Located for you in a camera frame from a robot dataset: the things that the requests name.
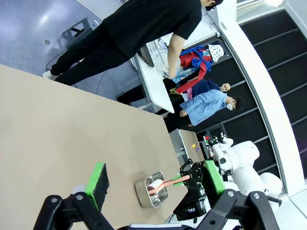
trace black cap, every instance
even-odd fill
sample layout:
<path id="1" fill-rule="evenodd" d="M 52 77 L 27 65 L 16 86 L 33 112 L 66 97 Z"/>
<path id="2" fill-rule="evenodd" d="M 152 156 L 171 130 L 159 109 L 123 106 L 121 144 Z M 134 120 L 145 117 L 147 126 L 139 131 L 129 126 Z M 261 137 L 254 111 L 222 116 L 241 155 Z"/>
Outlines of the black cap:
<path id="1" fill-rule="evenodd" d="M 207 11 L 214 9 L 217 5 L 221 4 L 224 0 L 214 0 L 214 1 L 215 1 L 214 6 L 206 6 Z"/>

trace floor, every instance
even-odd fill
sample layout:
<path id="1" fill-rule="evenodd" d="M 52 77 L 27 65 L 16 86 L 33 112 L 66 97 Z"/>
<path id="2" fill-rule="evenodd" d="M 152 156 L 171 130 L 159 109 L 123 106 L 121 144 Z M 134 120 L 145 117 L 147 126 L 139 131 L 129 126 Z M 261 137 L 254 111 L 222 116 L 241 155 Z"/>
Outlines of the floor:
<path id="1" fill-rule="evenodd" d="M 102 2 L 105 2 L 102 4 L 106 17 L 119 5 L 118 1 Z M 101 23 L 76 0 L 2 0 L 0 64 L 40 76 L 46 71 L 47 63 L 65 50 L 67 41 L 62 32 L 85 17 Z M 128 62 L 110 69 L 102 78 L 103 74 L 87 78 L 76 87 L 115 100 L 119 93 L 140 84 L 137 73 Z M 132 105 L 140 106 L 144 102 L 141 100 Z"/>

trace metal container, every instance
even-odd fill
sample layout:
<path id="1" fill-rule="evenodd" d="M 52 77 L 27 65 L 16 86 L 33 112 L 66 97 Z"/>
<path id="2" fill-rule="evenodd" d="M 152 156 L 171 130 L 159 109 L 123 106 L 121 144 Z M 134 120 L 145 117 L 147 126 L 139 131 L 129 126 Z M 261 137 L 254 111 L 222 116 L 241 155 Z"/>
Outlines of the metal container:
<path id="1" fill-rule="evenodd" d="M 135 191 L 138 195 L 140 204 L 143 208 L 153 207 L 158 208 L 163 201 L 168 197 L 167 188 L 161 189 L 157 194 L 150 196 L 147 187 L 155 180 L 161 179 L 164 181 L 163 174 L 161 172 L 155 172 L 145 179 L 142 179 L 135 183 Z"/>

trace person's hand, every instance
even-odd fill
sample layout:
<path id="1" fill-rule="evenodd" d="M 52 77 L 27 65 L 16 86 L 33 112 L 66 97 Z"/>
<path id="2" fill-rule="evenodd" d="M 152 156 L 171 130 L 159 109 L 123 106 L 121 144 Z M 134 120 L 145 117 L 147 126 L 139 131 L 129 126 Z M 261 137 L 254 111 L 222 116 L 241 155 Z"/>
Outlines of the person's hand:
<path id="1" fill-rule="evenodd" d="M 179 116 L 180 116 L 180 117 L 184 117 L 184 116 L 186 116 L 186 115 L 188 115 L 188 113 L 187 113 L 186 111 L 184 111 L 184 110 L 181 110 L 181 111 L 179 112 Z"/>
<path id="2" fill-rule="evenodd" d="M 175 70 L 169 70 L 168 71 L 168 78 L 172 79 L 176 77 L 177 72 Z"/>

